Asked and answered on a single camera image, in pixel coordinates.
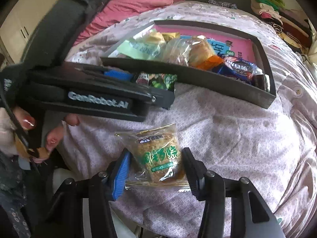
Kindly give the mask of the light green pastry packet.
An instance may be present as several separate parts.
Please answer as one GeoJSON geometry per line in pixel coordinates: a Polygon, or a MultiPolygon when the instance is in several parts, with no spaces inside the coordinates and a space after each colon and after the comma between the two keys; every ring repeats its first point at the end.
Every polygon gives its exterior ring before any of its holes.
{"type": "Polygon", "coordinates": [[[163,36],[143,36],[123,41],[116,51],[126,57],[137,60],[156,60],[165,48],[166,41],[163,36]]]}

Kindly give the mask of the blue Oreo cookie packet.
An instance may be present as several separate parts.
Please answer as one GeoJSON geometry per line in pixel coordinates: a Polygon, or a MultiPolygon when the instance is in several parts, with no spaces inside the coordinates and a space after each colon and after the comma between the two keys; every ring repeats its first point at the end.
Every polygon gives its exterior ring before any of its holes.
{"type": "Polygon", "coordinates": [[[214,67],[211,71],[255,86],[266,92],[270,92],[270,77],[255,63],[243,60],[231,55],[222,57],[223,63],[214,67]]]}

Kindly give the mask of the clear round cake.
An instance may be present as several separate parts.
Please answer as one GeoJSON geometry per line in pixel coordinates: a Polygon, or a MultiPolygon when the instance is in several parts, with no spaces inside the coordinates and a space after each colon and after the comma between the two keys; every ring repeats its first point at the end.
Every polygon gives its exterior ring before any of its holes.
{"type": "Polygon", "coordinates": [[[161,61],[181,66],[189,66],[191,45],[189,39],[171,39],[163,51],[161,61]]]}

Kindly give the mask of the green-label rice cracker packet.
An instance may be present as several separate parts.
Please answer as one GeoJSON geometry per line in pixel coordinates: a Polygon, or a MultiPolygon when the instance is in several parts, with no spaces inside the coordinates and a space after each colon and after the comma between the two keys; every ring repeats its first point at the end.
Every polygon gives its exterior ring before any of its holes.
{"type": "Polygon", "coordinates": [[[150,184],[175,185],[185,178],[176,123],[149,130],[116,132],[150,184]]]}

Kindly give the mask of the pink blanket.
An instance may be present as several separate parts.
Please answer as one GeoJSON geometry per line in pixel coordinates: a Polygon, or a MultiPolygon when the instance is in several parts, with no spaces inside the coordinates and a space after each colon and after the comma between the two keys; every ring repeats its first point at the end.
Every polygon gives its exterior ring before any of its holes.
{"type": "Polygon", "coordinates": [[[111,0],[79,34],[74,45],[121,21],[143,12],[164,8],[181,0],[111,0]]]}

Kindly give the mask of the patterned mauve quilt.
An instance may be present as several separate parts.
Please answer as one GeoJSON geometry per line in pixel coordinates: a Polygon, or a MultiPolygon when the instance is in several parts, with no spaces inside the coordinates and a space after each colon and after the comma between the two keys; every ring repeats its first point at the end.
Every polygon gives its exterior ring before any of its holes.
{"type": "Polygon", "coordinates": [[[171,109],[153,107],[142,123],[81,115],[78,127],[64,126],[58,150],[66,165],[79,179],[91,178],[121,153],[115,132],[175,123],[181,147],[189,147],[224,178],[249,178],[286,237],[300,237],[316,212],[316,81],[272,27],[240,10],[179,2],[108,27],[73,47],[67,60],[99,65],[128,32],[162,19],[213,23],[258,38],[272,69],[276,99],[263,109],[177,84],[171,109]]]}

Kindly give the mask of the gold wafer snack packet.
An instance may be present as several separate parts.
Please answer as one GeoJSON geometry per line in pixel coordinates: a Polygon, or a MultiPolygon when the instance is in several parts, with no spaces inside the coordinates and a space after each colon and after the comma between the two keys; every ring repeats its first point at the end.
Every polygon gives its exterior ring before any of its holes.
{"type": "Polygon", "coordinates": [[[177,39],[180,37],[179,32],[158,32],[156,30],[151,30],[144,36],[145,42],[149,42],[151,44],[165,44],[169,42],[171,39],[177,39]]]}

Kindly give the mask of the green pea snack packet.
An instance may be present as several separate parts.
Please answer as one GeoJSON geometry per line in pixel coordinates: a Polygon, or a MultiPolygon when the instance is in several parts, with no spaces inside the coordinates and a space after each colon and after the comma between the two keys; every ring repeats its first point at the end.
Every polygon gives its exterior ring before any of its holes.
{"type": "Polygon", "coordinates": [[[168,90],[174,92],[177,75],[174,74],[148,74],[140,73],[136,78],[137,84],[152,86],[154,88],[168,90]]]}

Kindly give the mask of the pink blue Chinese workbook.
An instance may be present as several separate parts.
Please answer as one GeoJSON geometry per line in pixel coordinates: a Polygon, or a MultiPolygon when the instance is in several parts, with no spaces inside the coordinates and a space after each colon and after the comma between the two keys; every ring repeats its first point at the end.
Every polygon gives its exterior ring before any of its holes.
{"type": "Polygon", "coordinates": [[[248,38],[194,26],[159,25],[155,23],[154,27],[164,33],[179,32],[181,38],[189,39],[192,36],[205,36],[216,53],[229,54],[252,63],[256,62],[253,42],[248,38]]]}

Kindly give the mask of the orange-ended biscuit packet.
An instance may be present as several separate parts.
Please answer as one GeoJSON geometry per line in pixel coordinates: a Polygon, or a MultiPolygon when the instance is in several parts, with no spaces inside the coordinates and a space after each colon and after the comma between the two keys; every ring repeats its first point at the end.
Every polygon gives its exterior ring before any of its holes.
{"type": "Polygon", "coordinates": [[[217,55],[204,36],[192,37],[191,44],[190,67],[201,70],[212,70],[223,63],[223,59],[217,55]]]}

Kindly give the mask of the stack of folded clothes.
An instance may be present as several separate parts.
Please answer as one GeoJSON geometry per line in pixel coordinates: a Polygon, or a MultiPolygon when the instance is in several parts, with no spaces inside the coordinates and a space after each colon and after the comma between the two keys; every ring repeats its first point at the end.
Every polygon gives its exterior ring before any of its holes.
{"type": "Polygon", "coordinates": [[[286,9],[283,0],[251,0],[250,6],[294,52],[308,53],[313,33],[305,12],[286,9]]]}

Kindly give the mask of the cream wardrobe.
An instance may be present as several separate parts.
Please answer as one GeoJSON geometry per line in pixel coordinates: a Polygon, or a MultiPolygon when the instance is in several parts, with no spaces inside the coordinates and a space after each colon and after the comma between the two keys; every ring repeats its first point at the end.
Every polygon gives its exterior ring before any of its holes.
{"type": "Polygon", "coordinates": [[[39,22],[57,0],[19,0],[1,26],[1,40],[14,63],[20,62],[24,48],[39,22]]]}

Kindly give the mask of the black shallow tray box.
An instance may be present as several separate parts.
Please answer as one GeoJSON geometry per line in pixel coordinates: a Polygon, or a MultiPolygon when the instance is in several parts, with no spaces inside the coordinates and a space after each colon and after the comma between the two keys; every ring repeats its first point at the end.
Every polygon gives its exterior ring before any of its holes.
{"type": "Polygon", "coordinates": [[[253,35],[202,22],[156,20],[129,31],[102,57],[106,66],[176,75],[183,84],[269,108],[276,88],[265,51],[253,35]]]}

